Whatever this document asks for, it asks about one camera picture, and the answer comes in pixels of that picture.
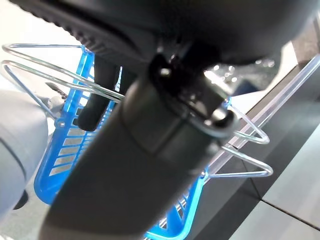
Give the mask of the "dark robot left hand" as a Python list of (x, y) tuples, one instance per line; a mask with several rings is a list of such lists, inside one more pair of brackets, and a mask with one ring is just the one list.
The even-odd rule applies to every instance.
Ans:
[(233, 135), (213, 117), (239, 89), (205, 70), (270, 58), (317, 0), (17, 0), (136, 80), (80, 157), (41, 226), (41, 240), (139, 240)]

